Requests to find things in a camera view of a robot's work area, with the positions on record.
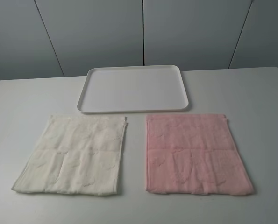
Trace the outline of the pink towel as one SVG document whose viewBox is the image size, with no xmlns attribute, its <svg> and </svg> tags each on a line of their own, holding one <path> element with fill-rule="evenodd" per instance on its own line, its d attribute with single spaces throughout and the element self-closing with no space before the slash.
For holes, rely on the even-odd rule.
<svg viewBox="0 0 278 224">
<path fill-rule="evenodd" d="M 254 193 L 224 114 L 149 114 L 146 133 L 148 192 Z"/>
</svg>

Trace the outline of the white rectangular plastic tray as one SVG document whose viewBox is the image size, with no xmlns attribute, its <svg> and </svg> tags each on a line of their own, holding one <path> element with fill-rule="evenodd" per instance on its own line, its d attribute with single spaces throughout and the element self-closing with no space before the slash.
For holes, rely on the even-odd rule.
<svg viewBox="0 0 278 224">
<path fill-rule="evenodd" d="M 175 65 L 91 69 L 77 103 L 83 114 L 182 111 L 188 106 Z"/>
</svg>

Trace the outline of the cream white towel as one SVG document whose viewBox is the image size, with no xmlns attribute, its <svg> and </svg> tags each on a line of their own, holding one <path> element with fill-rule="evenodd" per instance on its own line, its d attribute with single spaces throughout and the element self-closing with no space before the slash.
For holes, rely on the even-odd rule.
<svg viewBox="0 0 278 224">
<path fill-rule="evenodd" d="M 50 116 L 12 190 L 117 194 L 126 126 L 122 116 Z"/>
</svg>

